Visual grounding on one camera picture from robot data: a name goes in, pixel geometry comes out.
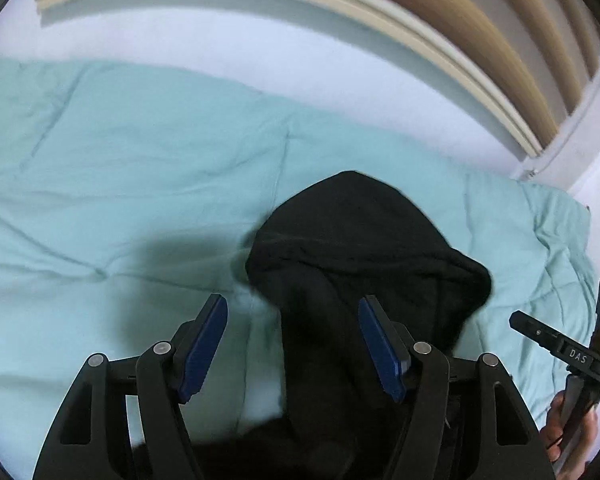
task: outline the bed sheet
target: bed sheet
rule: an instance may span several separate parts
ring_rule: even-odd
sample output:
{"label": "bed sheet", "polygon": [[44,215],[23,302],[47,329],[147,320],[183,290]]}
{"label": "bed sheet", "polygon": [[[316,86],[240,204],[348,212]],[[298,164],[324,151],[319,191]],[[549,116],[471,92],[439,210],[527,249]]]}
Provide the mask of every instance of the bed sheet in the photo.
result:
{"label": "bed sheet", "polygon": [[[508,327],[522,309],[586,342],[589,216],[566,193],[472,170],[404,134],[186,70],[0,59],[0,459],[31,478],[85,358],[139,354],[211,292],[230,306],[192,439],[284,404],[275,309],[248,287],[259,224],[343,170],[400,189],[493,276],[456,354],[499,355],[541,423],[566,370]],[[142,438],[131,411],[130,433]]]}

